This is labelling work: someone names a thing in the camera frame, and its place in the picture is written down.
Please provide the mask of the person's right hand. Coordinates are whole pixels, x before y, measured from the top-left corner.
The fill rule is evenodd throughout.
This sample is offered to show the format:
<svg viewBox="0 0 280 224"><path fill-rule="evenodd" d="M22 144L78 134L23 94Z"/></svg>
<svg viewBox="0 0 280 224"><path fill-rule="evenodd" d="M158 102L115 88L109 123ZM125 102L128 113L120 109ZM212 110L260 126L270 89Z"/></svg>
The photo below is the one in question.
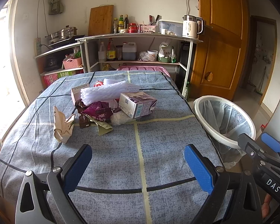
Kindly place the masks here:
<svg viewBox="0 0 280 224"><path fill-rule="evenodd" d="M271 195L266 194L264 203L262 204L262 218L266 218L270 214L270 202L272 200Z"/></svg>

